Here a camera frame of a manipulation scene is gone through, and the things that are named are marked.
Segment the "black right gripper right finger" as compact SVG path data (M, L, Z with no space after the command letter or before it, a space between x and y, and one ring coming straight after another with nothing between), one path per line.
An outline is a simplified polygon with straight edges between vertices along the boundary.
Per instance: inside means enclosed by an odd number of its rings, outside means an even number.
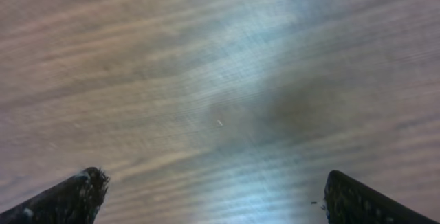
M439 224L339 170L327 177L324 202L329 224Z

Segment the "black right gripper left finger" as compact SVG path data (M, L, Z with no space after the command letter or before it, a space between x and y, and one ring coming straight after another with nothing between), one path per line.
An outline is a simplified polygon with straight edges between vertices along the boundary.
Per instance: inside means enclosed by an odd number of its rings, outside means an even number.
M1 224L94 224L110 178L86 168L1 213Z

